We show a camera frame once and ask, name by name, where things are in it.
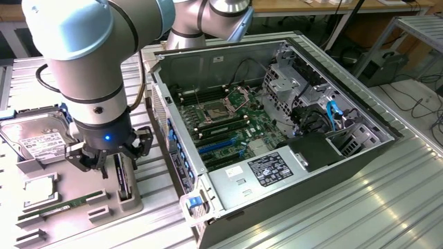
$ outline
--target screw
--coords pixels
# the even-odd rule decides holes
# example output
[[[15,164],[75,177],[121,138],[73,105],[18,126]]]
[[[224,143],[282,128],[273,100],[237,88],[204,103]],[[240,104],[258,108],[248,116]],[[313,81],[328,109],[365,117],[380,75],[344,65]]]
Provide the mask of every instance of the screw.
[[[94,111],[95,114],[101,114],[102,113],[102,107],[95,107],[93,109],[93,111]]]

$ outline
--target motherboard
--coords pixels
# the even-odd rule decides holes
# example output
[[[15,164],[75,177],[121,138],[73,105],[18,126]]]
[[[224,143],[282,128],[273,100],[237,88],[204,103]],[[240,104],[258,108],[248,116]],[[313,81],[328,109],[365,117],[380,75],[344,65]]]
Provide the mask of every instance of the motherboard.
[[[252,89],[234,86],[221,89],[220,93],[224,98],[210,97],[210,93],[187,95],[178,107],[209,171],[273,150],[286,139],[274,126],[276,120],[264,111],[261,96]]]

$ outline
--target warning label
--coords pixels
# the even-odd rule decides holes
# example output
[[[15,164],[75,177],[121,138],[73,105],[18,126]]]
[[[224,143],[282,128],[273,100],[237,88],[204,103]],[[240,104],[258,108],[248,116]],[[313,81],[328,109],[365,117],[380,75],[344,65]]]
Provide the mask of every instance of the warning label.
[[[34,159],[45,160],[63,154],[63,141],[58,132],[18,140]]]
[[[293,175],[277,152],[254,159],[248,165],[262,187]]]

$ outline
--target hard drive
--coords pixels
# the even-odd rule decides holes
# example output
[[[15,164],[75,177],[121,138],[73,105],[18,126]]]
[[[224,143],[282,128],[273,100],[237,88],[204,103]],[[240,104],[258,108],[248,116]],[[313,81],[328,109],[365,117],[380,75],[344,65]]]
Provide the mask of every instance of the hard drive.
[[[34,158],[41,164],[62,160],[65,144],[75,142],[57,106],[19,111],[6,119],[0,117],[0,136],[21,161]]]

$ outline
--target aluminum profile table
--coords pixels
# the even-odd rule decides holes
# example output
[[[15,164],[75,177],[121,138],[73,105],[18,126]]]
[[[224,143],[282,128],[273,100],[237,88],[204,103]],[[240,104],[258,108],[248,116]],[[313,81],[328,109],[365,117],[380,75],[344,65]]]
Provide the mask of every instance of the aluminum profile table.
[[[366,56],[357,62],[357,65],[352,71],[354,77],[360,76],[368,62],[370,61],[372,55],[381,48],[393,28],[396,27],[402,29],[421,42],[428,44],[436,51],[443,53],[443,18],[438,15],[393,17],[372,48],[369,49]]]
[[[346,181],[312,197],[213,248],[441,248],[443,247],[443,151],[430,140],[384,105],[365,86],[302,36],[290,32],[254,35],[245,40],[292,37],[330,73],[361,97],[381,117],[401,132],[404,138]],[[222,43],[208,41],[209,45]],[[161,46],[142,50],[149,57]],[[41,58],[14,61],[7,106],[41,106],[55,100],[49,91],[35,92],[33,73]],[[122,64],[127,103],[139,84],[135,57]],[[43,80],[50,81],[49,72]],[[130,116],[134,126],[147,125],[141,107]],[[137,186],[142,211],[91,229],[46,248],[195,248],[191,231],[183,221],[177,196],[162,155],[153,142],[147,157],[137,161]],[[6,186],[5,164],[13,153],[0,147],[0,203]],[[0,217],[3,215],[0,206]],[[7,238],[0,234],[3,248]]]

